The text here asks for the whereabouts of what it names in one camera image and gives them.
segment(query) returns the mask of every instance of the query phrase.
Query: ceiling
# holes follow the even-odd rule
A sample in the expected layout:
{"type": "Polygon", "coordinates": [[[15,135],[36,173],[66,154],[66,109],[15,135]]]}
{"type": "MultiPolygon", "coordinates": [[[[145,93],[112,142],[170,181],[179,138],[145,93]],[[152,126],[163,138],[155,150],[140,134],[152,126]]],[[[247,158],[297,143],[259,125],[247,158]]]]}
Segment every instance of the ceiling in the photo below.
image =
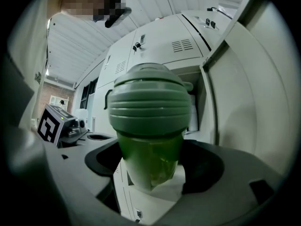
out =
{"type": "Polygon", "coordinates": [[[104,21],[94,23],[58,14],[49,29],[49,76],[73,84],[107,48],[131,31],[157,17],[178,14],[183,10],[206,10],[208,7],[237,9],[242,0],[126,0],[132,13],[110,29],[104,21]]]}

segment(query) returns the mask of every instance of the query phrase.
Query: cabinet door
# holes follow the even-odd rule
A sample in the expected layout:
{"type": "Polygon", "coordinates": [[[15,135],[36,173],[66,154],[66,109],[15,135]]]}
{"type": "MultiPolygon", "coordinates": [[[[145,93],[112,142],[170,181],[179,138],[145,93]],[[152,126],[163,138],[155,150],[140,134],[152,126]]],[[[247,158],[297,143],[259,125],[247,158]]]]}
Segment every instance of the cabinet door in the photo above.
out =
{"type": "Polygon", "coordinates": [[[135,33],[127,34],[111,46],[98,78],[98,88],[126,73],[135,33]]]}
{"type": "Polygon", "coordinates": [[[165,64],[202,54],[193,37],[177,16],[168,16],[137,29],[132,47],[139,42],[142,47],[132,49],[127,71],[141,63],[165,64]]]}
{"type": "Polygon", "coordinates": [[[105,133],[116,136],[116,131],[109,122],[109,111],[104,110],[105,96],[110,89],[113,89],[114,82],[97,88],[94,95],[94,103],[92,110],[92,117],[95,117],[95,133],[105,133]]]}

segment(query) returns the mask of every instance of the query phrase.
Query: window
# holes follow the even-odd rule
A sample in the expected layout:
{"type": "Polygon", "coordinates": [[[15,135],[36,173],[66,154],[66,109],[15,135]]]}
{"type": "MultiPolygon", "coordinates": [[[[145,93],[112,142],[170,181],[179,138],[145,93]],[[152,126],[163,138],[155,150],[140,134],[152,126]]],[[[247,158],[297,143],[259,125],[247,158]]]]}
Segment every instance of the window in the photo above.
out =
{"type": "Polygon", "coordinates": [[[90,82],[84,87],[83,94],[81,96],[80,109],[86,109],[88,106],[89,95],[95,93],[98,78],[90,82]]]}
{"type": "Polygon", "coordinates": [[[50,105],[57,105],[57,106],[60,106],[60,101],[63,100],[64,101],[64,105],[62,106],[62,109],[67,111],[67,107],[68,107],[68,99],[64,99],[64,98],[60,98],[60,97],[57,97],[57,96],[51,96],[50,97],[50,101],[49,101],[49,104],[50,105]]]}

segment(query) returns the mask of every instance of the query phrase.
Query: cable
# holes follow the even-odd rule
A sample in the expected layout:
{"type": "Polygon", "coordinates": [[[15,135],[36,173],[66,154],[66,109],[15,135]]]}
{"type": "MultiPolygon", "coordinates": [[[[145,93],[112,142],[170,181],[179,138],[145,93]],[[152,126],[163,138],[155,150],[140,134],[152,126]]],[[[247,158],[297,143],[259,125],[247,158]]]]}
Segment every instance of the cable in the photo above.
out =
{"type": "Polygon", "coordinates": [[[207,11],[213,11],[213,9],[215,9],[216,11],[218,11],[218,12],[220,12],[220,13],[224,14],[224,15],[225,15],[226,17],[228,17],[229,19],[232,19],[232,17],[230,17],[229,15],[225,14],[224,12],[222,12],[222,11],[218,10],[218,9],[217,9],[217,8],[215,8],[215,7],[212,7],[212,8],[207,8],[207,11]]]}

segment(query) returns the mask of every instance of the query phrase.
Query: white ceiling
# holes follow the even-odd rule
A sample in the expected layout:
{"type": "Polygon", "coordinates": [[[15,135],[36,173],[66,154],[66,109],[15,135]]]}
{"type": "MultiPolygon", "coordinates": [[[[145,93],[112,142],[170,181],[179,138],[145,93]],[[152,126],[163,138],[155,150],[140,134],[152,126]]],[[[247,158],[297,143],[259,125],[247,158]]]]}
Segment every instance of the white ceiling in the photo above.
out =
{"type": "Polygon", "coordinates": [[[103,21],[94,23],[58,14],[49,30],[49,75],[73,84],[109,46],[157,17],[218,5],[237,9],[240,3],[241,0],[126,0],[132,13],[110,29],[103,21]]]}

